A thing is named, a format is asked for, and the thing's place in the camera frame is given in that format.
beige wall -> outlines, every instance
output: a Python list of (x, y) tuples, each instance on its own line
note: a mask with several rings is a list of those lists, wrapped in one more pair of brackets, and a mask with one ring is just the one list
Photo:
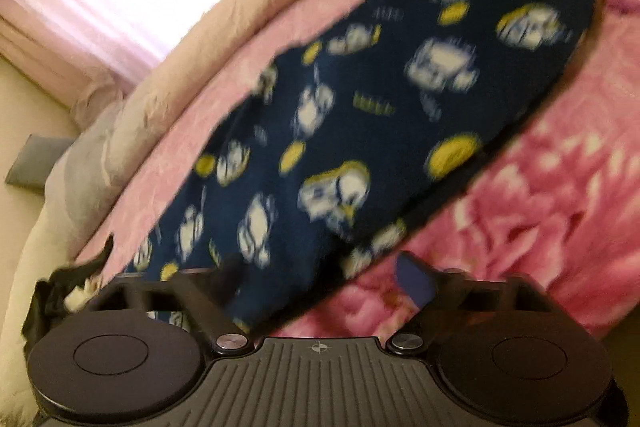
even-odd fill
[[(0, 181), (31, 134), (75, 136), (68, 111), (0, 57)], [(22, 245), (43, 199), (28, 190), (0, 185), (0, 324)]]

metal bolt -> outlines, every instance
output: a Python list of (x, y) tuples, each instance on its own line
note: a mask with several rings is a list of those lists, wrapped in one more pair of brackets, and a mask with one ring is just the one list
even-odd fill
[(249, 340), (246, 336), (239, 335), (238, 333), (227, 333), (226, 335), (220, 335), (216, 339), (216, 344), (218, 344), (218, 346), (230, 351), (242, 349), (248, 342)]
[(399, 333), (391, 339), (391, 344), (396, 349), (411, 351), (422, 347), (423, 341), (418, 335), (413, 333)]

pink blanket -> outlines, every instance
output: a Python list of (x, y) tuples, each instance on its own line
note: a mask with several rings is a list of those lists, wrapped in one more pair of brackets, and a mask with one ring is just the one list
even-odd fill
[[(288, 44), (361, 0), (300, 0), (245, 45), (153, 151), (79, 260), (108, 233), (106, 279), (132, 258), (210, 131)], [(640, 0), (606, 0), (596, 49), (573, 84), (476, 182), (403, 248), (482, 279), (534, 277), (593, 333), (640, 300)], [(378, 335), (415, 309), (394, 282), (394, 255), (279, 334)]]

patterned fabric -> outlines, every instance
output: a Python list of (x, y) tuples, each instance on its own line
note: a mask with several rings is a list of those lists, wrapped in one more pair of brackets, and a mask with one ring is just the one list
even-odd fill
[(242, 256), (226, 312), (247, 328), (327, 266), (354, 277), (481, 168), (559, 78), (593, 4), (364, 1), (263, 71), (127, 270), (165, 280)]

round black disc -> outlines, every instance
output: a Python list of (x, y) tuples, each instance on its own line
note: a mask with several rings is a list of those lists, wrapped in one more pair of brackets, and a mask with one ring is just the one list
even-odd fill
[(552, 314), (508, 321), (468, 327), (440, 350), (445, 384), (471, 409), (500, 422), (544, 425), (584, 414), (606, 393), (607, 353), (586, 331)]
[(195, 385), (204, 361), (186, 331), (142, 312), (83, 312), (34, 346), (27, 370), (41, 407), (86, 423), (158, 413)]

